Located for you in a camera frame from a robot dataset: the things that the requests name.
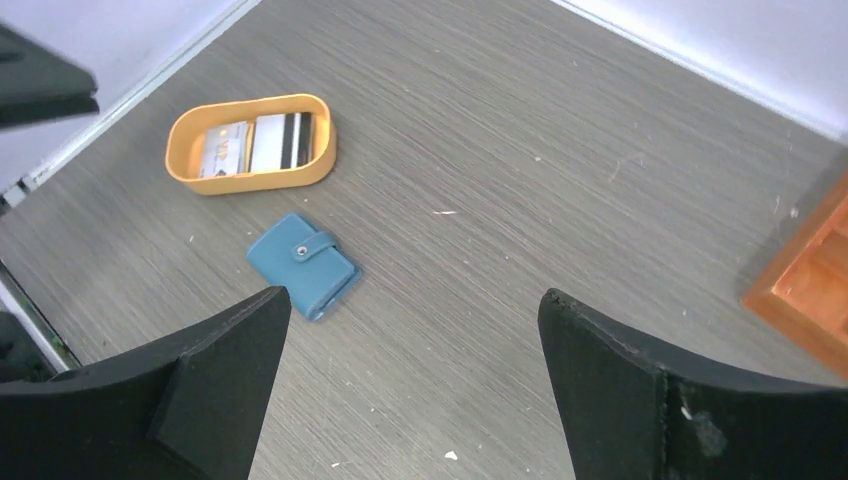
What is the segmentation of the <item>white card with black stripe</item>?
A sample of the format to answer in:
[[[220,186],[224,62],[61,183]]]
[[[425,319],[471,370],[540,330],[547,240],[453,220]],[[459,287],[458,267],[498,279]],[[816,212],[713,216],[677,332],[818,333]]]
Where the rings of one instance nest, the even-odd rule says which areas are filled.
[[[249,173],[294,169],[312,159],[314,119],[310,112],[256,119]]]

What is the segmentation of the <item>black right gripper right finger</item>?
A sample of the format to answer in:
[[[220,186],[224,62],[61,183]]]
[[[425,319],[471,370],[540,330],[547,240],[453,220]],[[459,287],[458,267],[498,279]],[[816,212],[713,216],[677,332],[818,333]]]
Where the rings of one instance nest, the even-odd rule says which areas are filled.
[[[724,364],[557,289],[538,309],[579,479],[843,479],[847,392]]]

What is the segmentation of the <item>orange oval plastic tray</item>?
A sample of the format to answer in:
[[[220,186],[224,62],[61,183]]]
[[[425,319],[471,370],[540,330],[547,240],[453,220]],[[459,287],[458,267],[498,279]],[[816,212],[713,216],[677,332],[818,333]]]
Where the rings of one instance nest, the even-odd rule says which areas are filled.
[[[315,117],[313,159],[304,166],[272,172],[239,173],[201,178],[199,168],[207,130],[221,124],[252,122],[271,114],[309,112]],[[315,184],[333,170],[337,158],[337,130],[325,101],[308,93],[215,103],[183,113],[173,124],[164,164],[172,178],[199,195],[215,196]]]

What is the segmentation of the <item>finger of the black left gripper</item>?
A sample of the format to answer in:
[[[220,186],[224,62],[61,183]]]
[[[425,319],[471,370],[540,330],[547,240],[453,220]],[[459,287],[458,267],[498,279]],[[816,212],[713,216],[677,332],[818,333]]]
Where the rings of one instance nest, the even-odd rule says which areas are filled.
[[[87,70],[1,26],[3,130],[95,114],[98,86]]]

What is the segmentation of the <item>blue leather card holder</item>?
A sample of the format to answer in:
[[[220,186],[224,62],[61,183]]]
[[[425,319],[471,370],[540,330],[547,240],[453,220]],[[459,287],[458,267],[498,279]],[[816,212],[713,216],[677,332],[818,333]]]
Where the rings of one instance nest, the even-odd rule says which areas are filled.
[[[297,214],[285,215],[248,249],[247,261],[271,285],[288,290],[305,320],[319,320],[361,278],[334,236]]]

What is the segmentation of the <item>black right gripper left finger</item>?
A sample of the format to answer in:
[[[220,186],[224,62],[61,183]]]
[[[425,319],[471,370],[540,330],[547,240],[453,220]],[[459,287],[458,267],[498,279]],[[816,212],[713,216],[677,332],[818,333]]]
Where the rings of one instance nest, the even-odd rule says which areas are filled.
[[[122,354],[1,387],[5,479],[245,479],[290,319],[269,287]]]

